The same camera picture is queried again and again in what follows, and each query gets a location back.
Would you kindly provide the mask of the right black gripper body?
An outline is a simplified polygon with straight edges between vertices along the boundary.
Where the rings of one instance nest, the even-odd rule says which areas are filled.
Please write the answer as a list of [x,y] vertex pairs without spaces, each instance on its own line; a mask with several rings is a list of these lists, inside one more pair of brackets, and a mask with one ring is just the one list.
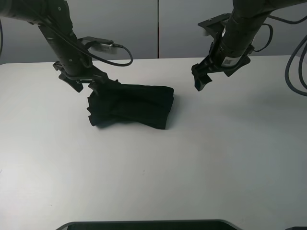
[[194,76],[204,76],[209,73],[224,72],[230,77],[241,67],[250,63],[251,44],[245,49],[230,49],[223,41],[211,45],[209,55],[200,63],[192,66]]

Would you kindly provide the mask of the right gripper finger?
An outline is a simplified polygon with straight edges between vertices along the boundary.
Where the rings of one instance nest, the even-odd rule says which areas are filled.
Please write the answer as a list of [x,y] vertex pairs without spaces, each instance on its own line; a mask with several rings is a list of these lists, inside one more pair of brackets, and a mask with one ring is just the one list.
[[202,91],[204,84],[198,72],[194,68],[192,68],[191,73],[194,77],[194,87],[196,88],[197,91]]
[[203,82],[203,84],[204,84],[204,87],[205,87],[208,83],[212,82],[212,79],[211,79],[207,74],[201,75],[200,77],[201,77],[201,79],[202,79],[202,82]]

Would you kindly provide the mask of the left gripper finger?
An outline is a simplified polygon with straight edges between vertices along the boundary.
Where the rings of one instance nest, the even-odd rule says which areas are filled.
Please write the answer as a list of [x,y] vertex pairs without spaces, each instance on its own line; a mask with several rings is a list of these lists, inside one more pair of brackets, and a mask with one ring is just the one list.
[[75,80],[70,80],[67,77],[60,77],[59,79],[71,86],[76,92],[81,92],[83,90],[83,85],[77,83]]
[[108,84],[93,80],[88,87],[92,90],[91,96],[105,96],[108,93]]

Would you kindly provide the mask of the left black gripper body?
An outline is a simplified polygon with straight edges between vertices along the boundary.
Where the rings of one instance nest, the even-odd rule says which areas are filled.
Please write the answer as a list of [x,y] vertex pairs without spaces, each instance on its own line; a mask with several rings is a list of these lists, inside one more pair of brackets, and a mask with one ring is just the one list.
[[58,61],[53,64],[60,71],[59,79],[66,83],[105,83],[108,75],[93,65],[91,57],[79,51],[56,51]]

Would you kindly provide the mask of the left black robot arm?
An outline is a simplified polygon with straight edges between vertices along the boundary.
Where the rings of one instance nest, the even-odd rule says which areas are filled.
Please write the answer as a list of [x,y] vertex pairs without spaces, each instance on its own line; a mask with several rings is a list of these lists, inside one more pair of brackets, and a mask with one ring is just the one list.
[[53,64],[59,79],[81,92],[83,84],[103,84],[107,74],[93,65],[92,58],[73,31],[65,0],[2,0],[0,15],[37,25],[58,58]]

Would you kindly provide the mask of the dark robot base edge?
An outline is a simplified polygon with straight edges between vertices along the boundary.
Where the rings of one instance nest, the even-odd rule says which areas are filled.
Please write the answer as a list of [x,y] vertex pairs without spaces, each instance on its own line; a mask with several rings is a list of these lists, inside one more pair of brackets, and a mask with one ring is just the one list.
[[238,230],[225,220],[153,220],[70,222],[59,230]]

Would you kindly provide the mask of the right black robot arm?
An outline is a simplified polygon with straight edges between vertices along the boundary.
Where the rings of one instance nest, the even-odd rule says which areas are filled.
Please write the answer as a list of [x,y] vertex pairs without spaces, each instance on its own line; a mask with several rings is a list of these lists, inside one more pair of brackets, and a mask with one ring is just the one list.
[[212,82],[210,73],[231,76],[250,63],[253,39],[270,14],[279,9],[302,4],[302,0],[235,0],[231,13],[224,13],[198,23],[212,38],[208,56],[191,68],[194,85],[201,91]]

